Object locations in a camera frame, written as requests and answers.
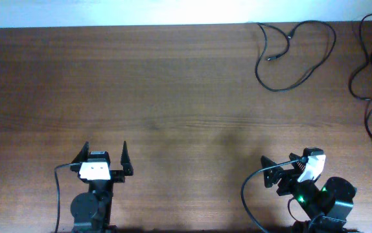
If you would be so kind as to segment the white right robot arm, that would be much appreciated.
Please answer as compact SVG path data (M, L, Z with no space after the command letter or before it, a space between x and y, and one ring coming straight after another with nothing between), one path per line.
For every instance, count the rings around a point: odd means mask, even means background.
M292 169L285 170L266 156L261 157L265 170L264 186L277 185L280 196L292 195L310 218L297 221L292 232L347 232L344 225L353 209L356 188L341 177L330 177L322 188L316 186L326 155L319 148L305 148L302 156L289 155Z

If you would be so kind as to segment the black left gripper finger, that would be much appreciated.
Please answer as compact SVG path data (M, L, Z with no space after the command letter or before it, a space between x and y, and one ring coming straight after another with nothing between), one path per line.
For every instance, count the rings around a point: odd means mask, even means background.
M78 172L83 162L87 161L89 154L89 142L85 142L78 155L72 160L70 170L72 172Z
M122 154L121 154L121 166L125 176L133 176L134 169L128 154L128 146L126 141L123 142Z

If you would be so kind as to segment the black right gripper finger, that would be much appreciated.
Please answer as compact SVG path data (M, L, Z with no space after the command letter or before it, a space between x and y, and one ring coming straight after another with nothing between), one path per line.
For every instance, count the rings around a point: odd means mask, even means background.
M295 153L291 153L289 155L289 159L292 161L292 166L295 170L299 172L303 172L305 170L305 166L308 162L308 157L306 156L299 156Z
M271 188L273 185L277 184L281 179L283 169L278 166L274 161L270 160L268 157L261 157L261 165L263 168L264 175L264 186L266 188Z

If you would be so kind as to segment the black USB cable gold plug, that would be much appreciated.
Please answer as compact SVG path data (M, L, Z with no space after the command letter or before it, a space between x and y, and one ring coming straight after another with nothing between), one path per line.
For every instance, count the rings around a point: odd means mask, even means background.
M297 29L299 27L301 27L303 25L307 25L307 24L319 24L319 25L324 26L324 27L326 27L327 29L330 30L330 32L332 34L332 43L331 43L330 49L325 52L324 57L322 58L322 60L320 60L317 64L313 65L312 67L308 68L306 70L306 72L301 76L301 78L298 79L296 82L294 82L292 85L289 85L288 87L280 88L280 89L272 88L272 87L266 85L263 82L261 76L259 75L259 65L261 63L261 60L264 57L265 52L268 49L268 35L266 33L265 27L270 28L270 29L272 29L272 30L280 33L280 35L282 35L282 37L284 37L284 39L286 41L286 46L285 46L285 48L284 48L284 50L282 52L277 53L277 54L274 54L274 55L271 55L271 56L268 56L268 57L265 58L265 61L274 61L274 60L278 60L279 58L283 57L290 50L290 41L291 41L291 39L294 38ZM256 25L261 29L261 32L263 34L263 37L264 37L264 47L263 47L263 50L262 50L261 54L257 58L257 61L255 62L254 74L255 74L255 78L257 79L257 81L266 90L268 90L270 92L273 92L273 93L287 92L287 91L290 91L290 90L295 89L296 87L299 87L301 84L303 84L304 82L306 82L312 76L313 72L318 67L322 66L328 60L328 58L330 57L331 53L333 52L333 50L335 48L336 41L337 41L337 35L336 35L335 29L329 23L324 22L324 21L318 21L318 20L302 21L302 22L297 23L288 33L284 32L283 30L281 30L280 28L278 28L276 26L269 25L267 23L259 23L259 22L257 22Z

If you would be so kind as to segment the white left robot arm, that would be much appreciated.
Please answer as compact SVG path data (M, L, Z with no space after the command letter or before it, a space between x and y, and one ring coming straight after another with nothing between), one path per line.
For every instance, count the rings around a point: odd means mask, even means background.
M125 178L134 174L128 154L127 143L122 145L120 170L110 168L107 151L89 151L86 142L72 160L70 170L88 185L88 191L78 194L72 201L70 211L74 218L72 232L116 233L117 227L110 224L113 185L124 183Z

